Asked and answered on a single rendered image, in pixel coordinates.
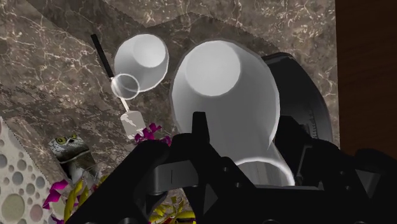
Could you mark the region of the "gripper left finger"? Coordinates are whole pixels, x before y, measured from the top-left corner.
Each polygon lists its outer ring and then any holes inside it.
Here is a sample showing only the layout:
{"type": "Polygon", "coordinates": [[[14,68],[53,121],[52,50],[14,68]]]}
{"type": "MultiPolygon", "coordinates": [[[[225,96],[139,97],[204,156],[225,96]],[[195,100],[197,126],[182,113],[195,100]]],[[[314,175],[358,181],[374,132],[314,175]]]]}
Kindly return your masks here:
{"type": "Polygon", "coordinates": [[[137,145],[66,224],[147,224],[170,190],[182,188],[197,224],[240,221],[236,202],[255,186],[228,157],[211,146],[204,112],[195,112],[192,131],[167,145],[137,145]]]}

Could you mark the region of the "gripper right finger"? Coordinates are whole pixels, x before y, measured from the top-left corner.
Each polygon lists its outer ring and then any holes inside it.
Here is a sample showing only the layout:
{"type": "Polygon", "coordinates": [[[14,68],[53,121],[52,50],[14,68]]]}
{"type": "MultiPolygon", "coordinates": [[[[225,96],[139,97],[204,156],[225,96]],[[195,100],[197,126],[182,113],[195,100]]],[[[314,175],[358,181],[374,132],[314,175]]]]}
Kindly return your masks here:
{"type": "Polygon", "coordinates": [[[314,205],[325,224],[397,224],[397,159],[371,148],[348,155],[290,116],[280,118],[275,146],[298,185],[323,187],[314,205]]]}

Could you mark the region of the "grey owl figure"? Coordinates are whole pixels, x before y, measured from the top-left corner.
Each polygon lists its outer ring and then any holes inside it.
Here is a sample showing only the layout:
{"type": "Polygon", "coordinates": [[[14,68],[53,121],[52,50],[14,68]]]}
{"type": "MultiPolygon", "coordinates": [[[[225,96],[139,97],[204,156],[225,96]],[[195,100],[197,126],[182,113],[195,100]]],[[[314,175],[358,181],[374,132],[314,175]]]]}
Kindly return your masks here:
{"type": "Polygon", "coordinates": [[[81,137],[76,134],[56,137],[48,145],[73,184],[83,178],[87,181],[89,188],[94,185],[101,172],[89,147],[81,137]]]}

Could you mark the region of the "black round dish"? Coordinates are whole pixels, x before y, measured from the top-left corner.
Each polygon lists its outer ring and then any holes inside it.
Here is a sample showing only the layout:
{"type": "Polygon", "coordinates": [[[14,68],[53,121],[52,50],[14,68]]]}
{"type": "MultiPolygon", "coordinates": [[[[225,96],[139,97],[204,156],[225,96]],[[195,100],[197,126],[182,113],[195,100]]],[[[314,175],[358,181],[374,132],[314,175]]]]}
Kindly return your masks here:
{"type": "Polygon", "coordinates": [[[263,56],[277,84],[281,115],[290,116],[313,138],[333,141],[330,114],[320,91],[295,58],[284,52],[263,56]]]}

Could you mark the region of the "small clear glass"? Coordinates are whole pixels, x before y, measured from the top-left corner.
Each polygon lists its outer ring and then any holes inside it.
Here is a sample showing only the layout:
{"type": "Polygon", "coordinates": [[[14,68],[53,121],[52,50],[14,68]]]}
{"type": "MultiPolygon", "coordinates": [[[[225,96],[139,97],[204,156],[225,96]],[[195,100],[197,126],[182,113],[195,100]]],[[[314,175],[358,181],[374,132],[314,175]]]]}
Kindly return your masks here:
{"type": "Polygon", "coordinates": [[[131,74],[120,73],[111,80],[111,89],[117,97],[131,100],[139,94],[140,85],[131,74]]]}

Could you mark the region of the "large white cup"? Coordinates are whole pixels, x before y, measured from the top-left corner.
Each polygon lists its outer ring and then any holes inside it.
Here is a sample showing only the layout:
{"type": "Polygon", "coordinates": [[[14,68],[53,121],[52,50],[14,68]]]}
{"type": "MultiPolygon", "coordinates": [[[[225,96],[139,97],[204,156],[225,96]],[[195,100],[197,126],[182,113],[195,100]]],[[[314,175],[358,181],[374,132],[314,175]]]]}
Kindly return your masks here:
{"type": "Polygon", "coordinates": [[[281,112],[279,91],[259,55],[225,40],[194,46],[181,60],[170,98],[180,133],[191,131],[193,112],[204,112],[211,145],[254,184],[295,185],[273,142],[281,112]]]}

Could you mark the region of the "purple and yellow flowers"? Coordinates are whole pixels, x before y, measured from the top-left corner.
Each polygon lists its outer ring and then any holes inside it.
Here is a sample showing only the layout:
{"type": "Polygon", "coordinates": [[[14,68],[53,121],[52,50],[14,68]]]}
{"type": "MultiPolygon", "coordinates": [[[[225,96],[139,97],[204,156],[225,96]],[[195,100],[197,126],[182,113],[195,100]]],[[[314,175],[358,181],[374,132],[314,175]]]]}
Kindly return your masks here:
{"type": "MultiPolygon", "coordinates": [[[[101,178],[94,183],[93,187],[87,185],[79,179],[77,185],[69,192],[64,208],[64,217],[60,220],[54,214],[52,220],[56,224],[65,224],[73,211],[88,199],[88,196],[95,192],[106,178],[101,178]]],[[[50,188],[50,193],[43,202],[43,208],[49,209],[51,205],[58,202],[61,198],[60,191],[67,186],[67,181],[62,180],[54,183],[50,188]]],[[[149,217],[148,224],[197,224],[195,214],[191,209],[186,208],[187,199],[182,196],[172,196],[170,202],[163,202],[157,206],[149,217]]]]}

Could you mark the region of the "small white cup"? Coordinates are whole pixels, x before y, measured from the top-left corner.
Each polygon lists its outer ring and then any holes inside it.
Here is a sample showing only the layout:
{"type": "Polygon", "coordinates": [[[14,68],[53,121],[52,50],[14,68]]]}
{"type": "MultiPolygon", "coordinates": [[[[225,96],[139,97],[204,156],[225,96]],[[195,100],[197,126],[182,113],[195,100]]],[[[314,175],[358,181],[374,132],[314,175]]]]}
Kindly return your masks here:
{"type": "Polygon", "coordinates": [[[114,57],[115,74],[131,74],[142,92],[155,88],[167,74],[169,52],[154,34],[137,34],[124,41],[114,57]]]}

